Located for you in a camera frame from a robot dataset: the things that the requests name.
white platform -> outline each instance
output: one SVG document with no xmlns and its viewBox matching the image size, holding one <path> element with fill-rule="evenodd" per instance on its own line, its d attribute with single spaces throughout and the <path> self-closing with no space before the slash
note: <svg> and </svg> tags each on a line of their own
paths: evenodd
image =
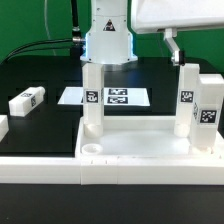
<svg viewBox="0 0 224 224">
<path fill-rule="evenodd" d="M 201 152 L 191 149 L 187 138 L 173 135 L 174 121 L 175 117 L 105 117 L 104 136 L 89 139 L 81 120 L 76 146 L 81 184 L 224 184 L 220 134 L 212 153 Z M 88 155 L 82 153 L 86 145 Z M 99 154 L 97 146 L 102 147 Z"/>
<path fill-rule="evenodd" d="M 0 183 L 223 185 L 220 134 L 213 153 L 192 150 L 187 138 L 173 135 L 174 120 L 105 117 L 104 136 L 88 139 L 81 119 L 75 158 L 0 157 Z M 86 155 L 81 150 L 88 144 L 95 145 Z"/>
</svg>

green wall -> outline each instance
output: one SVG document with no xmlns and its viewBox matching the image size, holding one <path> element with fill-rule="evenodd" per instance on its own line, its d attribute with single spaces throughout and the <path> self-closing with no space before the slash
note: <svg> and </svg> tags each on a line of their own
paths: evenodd
<svg viewBox="0 0 224 224">
<path fill-rule="evenodd" d="M 90 0 L 78 0 L 78 9 L 84 35 L 91 26 Z M 52 39 L 71 37 L 70 0 L 48 0 L 48 22 Z M 45 39 L 44 0 L 0 0 L 0 59 L 18 46 Z M 138 56 L 169 56 L 162 34 L 135 35 L 135 39 Z M 180 32 L 177 42 L 187 57 L 204 58 L 224 73 L 224 29 Z M 68 55 L 68 51 L 56 53 Z"/>
</svg>

